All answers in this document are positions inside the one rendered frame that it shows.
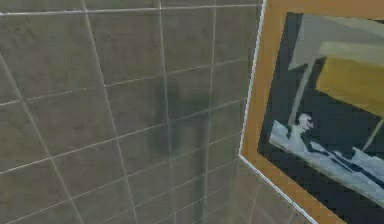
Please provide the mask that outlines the orange framed wall picture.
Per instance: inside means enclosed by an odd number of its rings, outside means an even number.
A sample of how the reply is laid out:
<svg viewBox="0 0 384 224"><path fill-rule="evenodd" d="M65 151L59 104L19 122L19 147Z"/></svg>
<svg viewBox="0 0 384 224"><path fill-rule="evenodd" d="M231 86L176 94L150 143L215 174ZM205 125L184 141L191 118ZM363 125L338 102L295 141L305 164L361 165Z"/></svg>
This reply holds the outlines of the orange framed wall picture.
<svg viewBox="0 0 384 224"><path fill-rule="evenodd" d="M384 0L263 0L240 154L317 224L384 224Z"/></svg>

